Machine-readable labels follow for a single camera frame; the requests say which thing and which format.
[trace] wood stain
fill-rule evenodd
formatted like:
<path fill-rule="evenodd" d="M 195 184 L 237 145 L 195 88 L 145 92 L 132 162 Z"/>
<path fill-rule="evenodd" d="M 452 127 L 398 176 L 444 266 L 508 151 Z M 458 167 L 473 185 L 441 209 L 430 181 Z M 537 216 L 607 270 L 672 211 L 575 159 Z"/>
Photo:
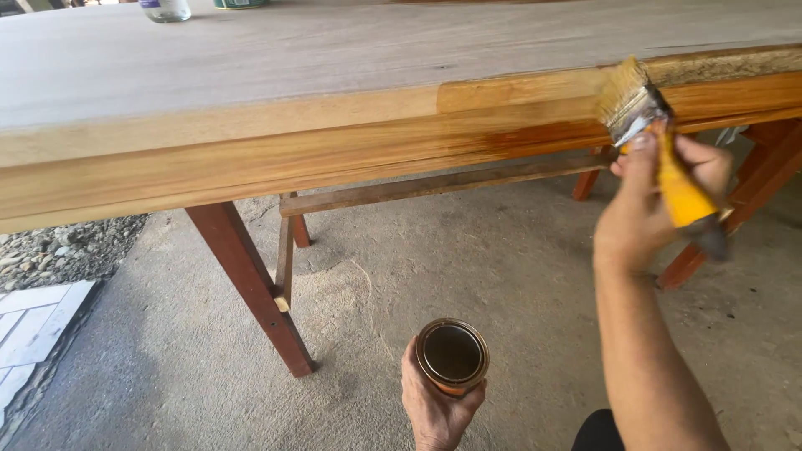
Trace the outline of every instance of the wood stain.
<path fill-rule="evenodd" d="M 415 352 L 429 380 L 454 397 L 476 388 L 490 364 L 482 335 L 460 319 L 440 318 L 427 324 L 418 335 Z"/>

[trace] dark pants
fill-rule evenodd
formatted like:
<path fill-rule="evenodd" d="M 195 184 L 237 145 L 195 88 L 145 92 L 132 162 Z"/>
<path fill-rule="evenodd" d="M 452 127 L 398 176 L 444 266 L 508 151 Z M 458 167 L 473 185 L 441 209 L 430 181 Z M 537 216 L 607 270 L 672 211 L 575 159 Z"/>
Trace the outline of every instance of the dark pants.
<path fill-rule="evenodd" d="M 624 451 L 613 411 L 604 408 L 591 413 L 573 439 L 571 451 Z"/>

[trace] hand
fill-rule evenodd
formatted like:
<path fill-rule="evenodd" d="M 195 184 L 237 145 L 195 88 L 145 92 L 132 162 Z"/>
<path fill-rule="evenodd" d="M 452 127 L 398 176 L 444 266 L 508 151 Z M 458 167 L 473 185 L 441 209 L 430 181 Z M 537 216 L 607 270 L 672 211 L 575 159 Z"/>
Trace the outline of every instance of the hand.
<path fill-rule="evenodd" d="M 407 410 L 416 451 L 454 451 L 462 440 L 465 428 L 484 401 L 488 385 L 483 380 L 478 387 L 461 400 L 443 394 L 426 377 L 418 364 L 412 337 L 401 359 L 401 402 Z"/>
<path fill-rule="evenodd" d="M 676 137 L 674 146 L 697 183 L 714 201 L 723 204 L 732 166 L 730 153 L 681 135 Z M 593 264 L 597 269 L 645 271 L 657 252 L 677 238 L 659 197 L 654 135 L 638 134 L 630 148 L 629 155 L 620 156 L 610 166 L 622 183 L 596 224 Z"/>

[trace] wooden table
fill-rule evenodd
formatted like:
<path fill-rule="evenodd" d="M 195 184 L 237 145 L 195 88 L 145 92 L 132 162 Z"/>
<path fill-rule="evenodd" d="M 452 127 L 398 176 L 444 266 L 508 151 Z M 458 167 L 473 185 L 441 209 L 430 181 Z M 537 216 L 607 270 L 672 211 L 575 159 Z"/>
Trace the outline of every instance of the wooden table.
<path fill-rule="evenodd" d="M 304 213 L 582 173 L 609 163 L 593 96 L 635 54 L 682 132 L 752 125 L 734 230 L 802 165 L 798 0 L 280 2 L 148 21 L 136 4 L 0 20 L 0 233 L 186 208 L 296 376 L 314 365 L 290 318 Z M 538 165 L 297 196 L 519 156 Z M 273 282 L 232 200 L 282 195 Z M 701 264 L 692 247 L 661 276 Z"/>

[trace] brush bristles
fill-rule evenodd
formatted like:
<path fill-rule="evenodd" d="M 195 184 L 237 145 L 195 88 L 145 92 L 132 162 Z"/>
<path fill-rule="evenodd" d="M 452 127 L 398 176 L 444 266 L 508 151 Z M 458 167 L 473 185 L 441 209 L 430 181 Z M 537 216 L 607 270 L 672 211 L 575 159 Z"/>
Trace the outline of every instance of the brush bristles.
<path fill-rule="evenodd" d="M 648 95 L 646 69 L 634 56 L 618 65 L 601 89 L 596 103 L 596 117 L 607 128 L 612 128 L 627 116 L 632 106 Z"/>

